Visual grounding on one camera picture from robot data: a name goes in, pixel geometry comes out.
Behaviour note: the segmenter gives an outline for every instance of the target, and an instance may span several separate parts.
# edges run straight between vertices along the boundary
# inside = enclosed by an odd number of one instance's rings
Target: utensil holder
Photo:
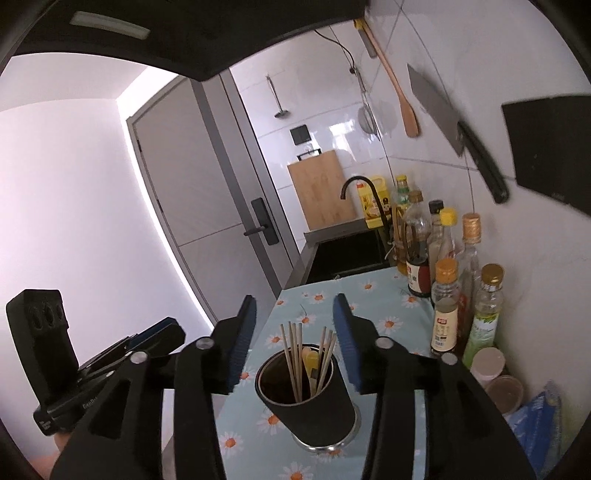
[[[319,350],[317,345],[304,346]],[[302,375],[306,377],[303,364]],[[279,388],[273,381],[277,378],[282,379]],[[283,351],[267,359],[256,374],[256,394],[289,429],[301,447],[319,453],[343,447],[353,440],[361,425],[361,417],[358,408],[351,402],[335,357],[330,360],[324,388],[316,396],[309,398],[307,377],[302,385],[304,398],[308,399],[295,403]]]

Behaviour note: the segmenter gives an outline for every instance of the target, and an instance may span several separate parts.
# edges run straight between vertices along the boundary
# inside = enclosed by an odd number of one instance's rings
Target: cleaver
[[[417,97],[423,108],[433,118],[433,121],[456,151],[457,156],[462,155],[464,147],[468,149],[495,203],[505,203],[509,200],[509,190],[503,175],[499,171],[499,167],[497,167],[495,160],[476,134],[461,119],[460,114],[452,108],[428,80],[410,65],[408,65],[408,76],[414,96]]]

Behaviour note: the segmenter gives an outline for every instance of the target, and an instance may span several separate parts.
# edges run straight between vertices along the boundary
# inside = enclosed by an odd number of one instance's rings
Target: wooden cutting board
[[[340,199],[345,175],[334,150],[287,166],[310,230],[355,220],[350,195]]]

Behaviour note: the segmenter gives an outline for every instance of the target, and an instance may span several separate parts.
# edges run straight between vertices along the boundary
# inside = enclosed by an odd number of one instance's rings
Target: black sink
[[[306,284],[388,268],[377,230],[328,240],[318,245]]]

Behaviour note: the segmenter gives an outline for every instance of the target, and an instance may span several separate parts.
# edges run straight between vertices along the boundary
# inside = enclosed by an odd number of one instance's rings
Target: black faucet
[[[351,182],[353,182],[355,180],[363,180],[365,183],[367,183],[369,185],[369,188],[371,188],[371,191],[374,194],[375,203],[378,206],[379,215],[382,218],[382,224],[384,225],[384,228],[386,229],[386,232],[389,235],[388,217],[386,217],[386,214],[384,213],[384,209],[382,208],[382,201],[379,199],[378,191],[375,189],[374,183],[369,178],[364,177],[362,175],[355,175],[355,176],[349,178],[348,180],[346,180],[343,185],[343,188],[340,191],[340,199],[345,200],[347,198],[347,187],[351,184]]]

